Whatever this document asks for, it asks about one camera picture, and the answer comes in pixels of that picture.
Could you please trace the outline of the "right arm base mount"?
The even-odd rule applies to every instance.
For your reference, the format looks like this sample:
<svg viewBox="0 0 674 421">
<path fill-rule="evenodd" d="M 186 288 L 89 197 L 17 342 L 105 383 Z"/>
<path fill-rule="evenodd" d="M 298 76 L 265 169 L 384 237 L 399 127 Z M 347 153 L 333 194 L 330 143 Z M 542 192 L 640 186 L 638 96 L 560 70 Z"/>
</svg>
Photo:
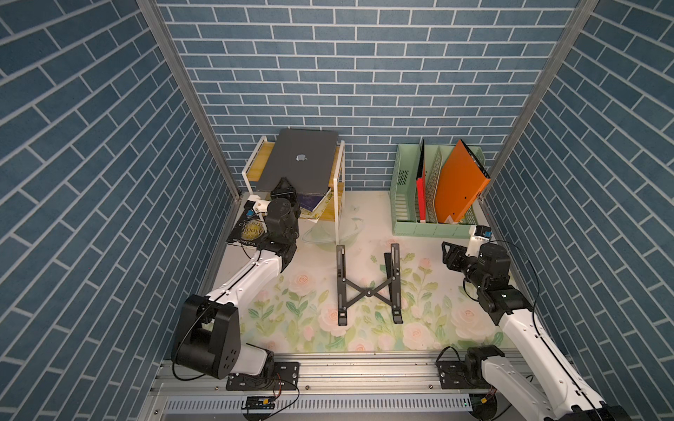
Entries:
<svg viewBox="0 0 674 421">
<path fill-rule="evenodd" d="M 482 363 L 490 357 L 504 356 L 494 345 L 470 347 L 463 359 L 454 347 L 444 347 L 435 360 L 442 389 L 491 389 L 484 380 Z"/>
</svg>

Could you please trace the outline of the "grey laptop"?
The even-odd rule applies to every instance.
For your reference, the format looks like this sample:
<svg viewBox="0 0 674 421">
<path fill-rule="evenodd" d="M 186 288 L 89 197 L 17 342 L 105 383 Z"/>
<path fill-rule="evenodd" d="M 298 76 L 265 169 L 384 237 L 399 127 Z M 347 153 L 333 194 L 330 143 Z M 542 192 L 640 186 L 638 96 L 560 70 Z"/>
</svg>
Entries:
<svg viewBox="0 0 674 421">
<path fill-rule="evenodd" d="M 282 130 L 256 183 L 257 190 L 271 192 L 285 177 L 298 194 L 324 196 L 338 140 L 337 132 Z"/>
</svg>

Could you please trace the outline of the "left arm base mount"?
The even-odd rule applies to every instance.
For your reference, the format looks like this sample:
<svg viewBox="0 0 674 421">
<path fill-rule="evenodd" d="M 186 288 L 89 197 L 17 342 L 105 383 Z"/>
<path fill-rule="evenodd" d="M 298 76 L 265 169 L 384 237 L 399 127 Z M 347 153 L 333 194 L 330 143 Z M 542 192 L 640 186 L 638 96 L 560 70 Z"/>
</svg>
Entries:
<svg viewBox="0 0 674 421">
<path fill-rule="evenodd" d="M 269 355 L 259 375 L 231 374 L 226 383 L 228 391 L 286 391 L 298 386 L 301 364 L 298 361 L 275 361 Z"/>
</svg>

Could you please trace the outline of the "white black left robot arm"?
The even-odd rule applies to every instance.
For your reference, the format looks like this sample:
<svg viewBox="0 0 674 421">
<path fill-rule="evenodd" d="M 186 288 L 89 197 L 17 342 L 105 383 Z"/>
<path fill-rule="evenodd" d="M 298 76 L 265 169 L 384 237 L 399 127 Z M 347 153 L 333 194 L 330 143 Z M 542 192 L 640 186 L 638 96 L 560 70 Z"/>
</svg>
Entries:
<svg viewBox="0 0 674 421">
<path fill-rule="evenodd" d="M 221 286 L 186 299 L 171 350 L 173 367 L 197 371 L 192 380 L 206 375 L 219 380 L 228 375 L 245 375 L 261 382 L 276 379 L 273 353 L 242 343 L 240 310 L 291 263 L 297 251 L 299 216 L 297 191 L 285 177 L 273 189 L 270 201 L 249 197 L 236 227 L 262 222 L 263 233 L 254 240 L 232 233 L 230 240 L 250 245 L 256 253 Z"/>
</svg>

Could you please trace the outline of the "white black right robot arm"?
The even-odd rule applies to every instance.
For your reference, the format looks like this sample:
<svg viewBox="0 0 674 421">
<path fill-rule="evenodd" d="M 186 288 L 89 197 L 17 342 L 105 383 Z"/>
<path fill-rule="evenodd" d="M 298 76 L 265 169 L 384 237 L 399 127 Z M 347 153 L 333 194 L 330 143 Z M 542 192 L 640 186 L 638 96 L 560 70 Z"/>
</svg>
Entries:
<svg viewBox="0 0 674 421">
<path fill-rule="evenodd" d="M 514 342 L 537 384 L 529 382 L 496 346 L 471 347 L 464 377 L 474 388 L 490 387 L 526 420 L 628 420 L 572 366 L 545 332 L 534 305 L 510 284 L 510 257 L 497 242 L 484 242 L 476 254 L 468 247 L 442 243 L 442 261 L 477 290 L 480 307 Z"/>
</svg>

